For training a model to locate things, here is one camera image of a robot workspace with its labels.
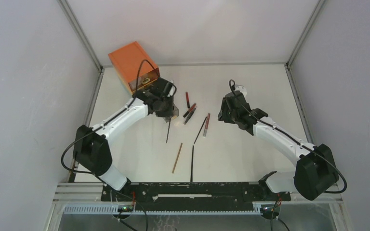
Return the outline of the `black eyebrow comb brush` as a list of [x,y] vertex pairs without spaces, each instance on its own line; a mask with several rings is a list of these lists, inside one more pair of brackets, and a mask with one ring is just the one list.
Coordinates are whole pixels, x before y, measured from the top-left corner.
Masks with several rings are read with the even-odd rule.
[[168,119],[168,128],[167,128],[167,135],[166,135],[166,143],[168,143],[169,140],[169,133],[170,133],[170,127],[171,127],[171,118]]

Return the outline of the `red lipstick silver end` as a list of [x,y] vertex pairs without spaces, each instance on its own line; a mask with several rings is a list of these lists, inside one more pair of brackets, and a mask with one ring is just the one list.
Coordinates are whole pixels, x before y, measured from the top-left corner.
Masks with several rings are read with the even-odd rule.
[[206,117],[206,121],[205,121],[203,137],[206,137],[206,135],[207,135],[207,131],[208,131],[208,127],[209,127],[209,121],[210,121],[210,116],[211,116],[211,114],[208,113],[207,114],[207,117]]

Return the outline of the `orange yellow blue drawer box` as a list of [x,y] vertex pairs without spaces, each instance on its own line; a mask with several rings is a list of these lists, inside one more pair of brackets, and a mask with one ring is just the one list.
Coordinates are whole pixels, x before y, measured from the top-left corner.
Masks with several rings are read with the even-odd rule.
[[[108,57],[126,89],[148,106],[148,88],[161,77],[158,65],[137,41],[109,53]],[[172,120],[179,115],[174,103],[173,112]]]

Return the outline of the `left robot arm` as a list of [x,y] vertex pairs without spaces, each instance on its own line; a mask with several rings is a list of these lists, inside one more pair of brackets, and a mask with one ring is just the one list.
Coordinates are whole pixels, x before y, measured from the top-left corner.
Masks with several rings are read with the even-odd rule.
[[127,103],[107,119],[77,129],[73,159],[88,172],[113,189],[113,195],[127,200],[132,191],[129,179],[113,164],[111,144],[130,126],[148,115],[173,116],[173,98],[177,87],[172,81],[158,78],[134,92]]

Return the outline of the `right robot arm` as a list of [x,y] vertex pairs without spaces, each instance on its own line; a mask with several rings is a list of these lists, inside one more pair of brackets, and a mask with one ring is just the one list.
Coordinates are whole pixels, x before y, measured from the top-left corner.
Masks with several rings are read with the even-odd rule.
[[222,99],[218,120],[236,124],[239,129],[271,144],[295,167],[292,172],[273,171],[262,178],[259,194],[272,200],[281,192],[297,192],[307,200],[329,193],[340,178],[332,151],[325,145],[304,142],[277,125],[259,108],[251,109],[239,90]]

